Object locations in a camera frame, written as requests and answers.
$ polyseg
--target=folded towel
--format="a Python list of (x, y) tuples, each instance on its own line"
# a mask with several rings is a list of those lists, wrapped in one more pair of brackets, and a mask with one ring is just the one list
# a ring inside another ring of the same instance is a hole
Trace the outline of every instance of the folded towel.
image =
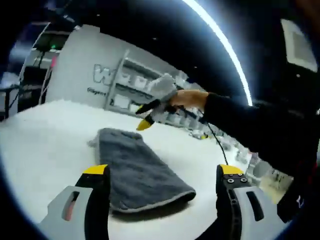
[(99, 164), (110, 167), (110, 207), (114, 211), (137, 213), (176, 200), (185, 203), (196, 196), (138, 133), (103, 128), (90, 144), (96, 147)]

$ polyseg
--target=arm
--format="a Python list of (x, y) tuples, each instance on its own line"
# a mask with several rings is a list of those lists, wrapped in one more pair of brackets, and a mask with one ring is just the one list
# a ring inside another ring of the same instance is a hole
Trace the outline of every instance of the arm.
[(204, 117), (252, 152), (259, 153), (272, 167), (291, 176), (298, 170), (299, 162), (316, 159), (314, 125), (287, 111), (240, 105), (211, 93), (205, 100)]

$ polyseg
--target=ceiling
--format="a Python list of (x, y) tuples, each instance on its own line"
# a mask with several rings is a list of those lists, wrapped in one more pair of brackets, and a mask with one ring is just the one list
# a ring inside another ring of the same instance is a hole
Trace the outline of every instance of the ceiling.
[[(102, 33), (151, 52), (207, 91), (247, 103), (239, 74), (223, 44), (182, 0), (99, 1), (99, 5), (87, 0), (73, 2), (67, 11), (81, 23), (99, 26)], [(280, 19), (300, 21), (289, 0), (197, 2), (229, 40), (253, 102), (303, 113), (319, 109), (319, 74), (286, 60)]]

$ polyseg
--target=white tablecloth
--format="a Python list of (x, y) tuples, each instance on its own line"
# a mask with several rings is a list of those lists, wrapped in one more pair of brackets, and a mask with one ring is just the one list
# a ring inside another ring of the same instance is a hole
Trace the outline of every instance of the white tablecloth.
[[(37, 223), (49, 202), (95, 164), (87, 145), (101, 128), (135, 131), (140, 119), (69, 101), (21, 112), (0, 125), (0, 147), (8, 183), (30, 219)], [(140, 132), (155, 153), (196, 190), (188, 206), (169, 215), (133, 219), (109, 216), (111, 240), (194, 240), (216, 219), (216, 167), (224, 163), (213, 140), (198, 140), (182, 129), (155, 123)], [(230, 165), (236, 150), (226, 152)]]

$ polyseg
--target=led light strip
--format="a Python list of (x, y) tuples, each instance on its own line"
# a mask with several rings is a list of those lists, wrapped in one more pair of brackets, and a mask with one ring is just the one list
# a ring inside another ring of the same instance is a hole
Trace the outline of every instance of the led light strip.
[(205, 21), (206, 24), (209, 25), (209, 27), (212, 29), (212, 31), (216, 34), (216, 36), (219, 38), (220, 42), (224, 46), (225, 50), (229, 54), (238, 74), (242, 82), (242, 86), (246, 95), (246, 99), (248, 101), (248, 105), (252, 106), (252, 99), (251, 94), (249, 91), (248, 82), (246, 79), (246, 76), (244, 74), (244, 71), (242, 70), (241, 64), (238, 60), (238, 57), (233, 50), (231, 44), (229, 43), (227, 37), (224, 35), (224, 33), (221, 31), (219, 26), (216, 24), (216, 22), (211, 18), (211, 16), (206, 12), (206, 10), (203, 9), (202, 6), (200, 6), (195, 0), (182, 0), (185, 2), (190, 8), (192, 8), (201, 18), (203, 21)]

